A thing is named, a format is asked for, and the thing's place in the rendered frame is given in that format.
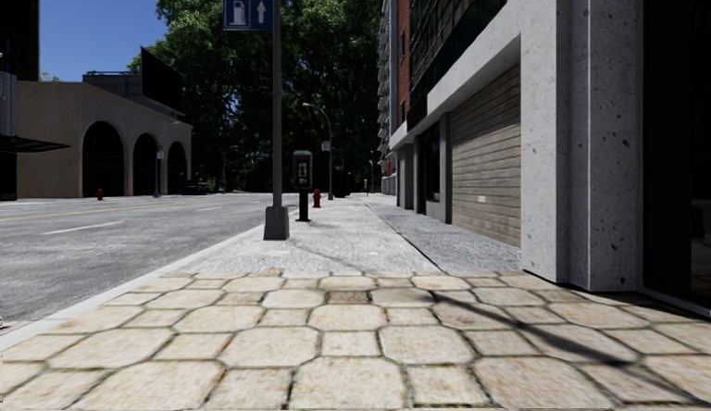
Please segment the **tan arched building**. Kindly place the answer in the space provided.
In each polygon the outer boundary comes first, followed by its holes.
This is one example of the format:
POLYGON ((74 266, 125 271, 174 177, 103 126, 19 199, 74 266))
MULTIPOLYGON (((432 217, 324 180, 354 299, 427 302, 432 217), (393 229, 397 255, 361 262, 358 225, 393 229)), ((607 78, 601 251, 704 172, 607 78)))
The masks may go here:
POLYGON ((153 195, 162 145, 161 194, 178 194, 191 177, 192 126, 181 121, 182 75, 142 49, 140 70, 95 72, 80 82, 22 81, 18 133, 62 143, 19 154, 21 198, 153 195))

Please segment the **dark bin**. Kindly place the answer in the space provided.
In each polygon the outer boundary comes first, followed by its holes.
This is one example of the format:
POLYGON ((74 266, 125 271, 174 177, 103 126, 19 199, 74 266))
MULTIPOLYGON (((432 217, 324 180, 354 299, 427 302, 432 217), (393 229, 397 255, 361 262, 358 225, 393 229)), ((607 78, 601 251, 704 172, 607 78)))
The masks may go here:
POLYGON ((344 168, 335 168, 332 172, 332 192, 335 198, 344 198, 351 194, 352 174, 344 168))

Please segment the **dark box on a post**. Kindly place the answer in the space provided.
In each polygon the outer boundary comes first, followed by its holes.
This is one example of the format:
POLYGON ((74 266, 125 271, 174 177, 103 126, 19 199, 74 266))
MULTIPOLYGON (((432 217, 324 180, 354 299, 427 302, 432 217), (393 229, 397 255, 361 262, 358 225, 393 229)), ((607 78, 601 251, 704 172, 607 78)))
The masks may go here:
POLYGON ((293 152, 293 186, 299 192, 298 221, 308 222, 308 194, 312 188, 312 154, 306 150, 293 152))

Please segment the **grey balcony tower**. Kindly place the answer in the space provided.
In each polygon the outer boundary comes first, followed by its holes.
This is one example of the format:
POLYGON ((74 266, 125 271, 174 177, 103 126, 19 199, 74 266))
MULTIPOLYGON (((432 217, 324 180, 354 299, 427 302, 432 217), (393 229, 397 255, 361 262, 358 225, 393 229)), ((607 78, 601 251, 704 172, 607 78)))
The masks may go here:
POLYGON ((388 195, 397 193, 397 157, 390 146, 391 134, 396 127, 397 71, 396 71, 396 0, 383 0, 378 31, 378 110, 380 138, 381 192, 388 195))

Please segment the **red brick building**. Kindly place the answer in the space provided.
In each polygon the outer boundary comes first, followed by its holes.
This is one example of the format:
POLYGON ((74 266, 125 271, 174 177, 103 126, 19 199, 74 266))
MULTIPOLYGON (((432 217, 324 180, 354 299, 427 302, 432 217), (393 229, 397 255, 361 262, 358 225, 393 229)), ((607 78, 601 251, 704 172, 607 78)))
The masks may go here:
POLYGON ((397 112, 396 126, 406 121, 409 110, 409 0, 396 0, 397 10, 397 112))

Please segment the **pale concrete building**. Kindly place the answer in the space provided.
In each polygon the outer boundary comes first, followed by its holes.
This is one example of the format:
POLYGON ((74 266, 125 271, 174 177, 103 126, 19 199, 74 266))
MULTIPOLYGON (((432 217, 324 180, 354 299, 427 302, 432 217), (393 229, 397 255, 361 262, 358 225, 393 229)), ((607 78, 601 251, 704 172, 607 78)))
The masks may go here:
POLYGON ((409 0, 396 203, 711 318, 711 0, 409 0))

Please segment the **dark building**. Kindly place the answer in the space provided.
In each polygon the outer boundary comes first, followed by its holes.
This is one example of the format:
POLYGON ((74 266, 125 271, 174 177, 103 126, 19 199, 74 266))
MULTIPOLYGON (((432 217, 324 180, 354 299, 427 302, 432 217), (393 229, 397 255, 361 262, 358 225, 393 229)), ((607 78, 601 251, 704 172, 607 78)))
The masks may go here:
POLYGON ((40 77, 40 0, 0 0, 0 202, 15 201, 18 155, 64 149, 18 135, 17 84, 40 77))

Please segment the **sign on a post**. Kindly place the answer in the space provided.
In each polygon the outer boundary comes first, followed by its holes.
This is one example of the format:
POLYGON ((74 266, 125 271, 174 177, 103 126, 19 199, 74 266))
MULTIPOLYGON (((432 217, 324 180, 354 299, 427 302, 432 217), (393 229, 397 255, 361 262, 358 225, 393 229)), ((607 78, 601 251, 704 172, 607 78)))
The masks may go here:
POLYGON ((158 198, 161 196, 161 186, 160 186, 160 178, 161 178, 161 163, 164 158, 164 149, 162 145, 158 145, 156 147, 156 158, 155 158, 155 188, 154 188, 154 193, 153 196, 155 198, 158 198))
POLYGON ((272 31, 272 205, 266 209, 265 241, 289 238, 288 209, 282 204, 281 1, 223 0, 225 31, 272 31))

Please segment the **trees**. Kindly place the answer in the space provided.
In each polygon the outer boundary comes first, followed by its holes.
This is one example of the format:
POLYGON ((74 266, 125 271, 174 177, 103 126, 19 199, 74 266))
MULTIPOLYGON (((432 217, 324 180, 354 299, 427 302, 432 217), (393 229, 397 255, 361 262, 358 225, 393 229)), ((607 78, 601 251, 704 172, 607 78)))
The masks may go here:
MULTIPOLYGON (((293 152, 313 155, 314 184, 329 190, 332 165, 351 189, 377 166, 378 28, 383 0, 281 0, 283 184, 293 152)), ((156 0, 166 34, 151 52, 183 77, 184 119, 193 128, 195 180, 228 191, 272 187, 272 35, 225 31, 223 0, 156 0)))

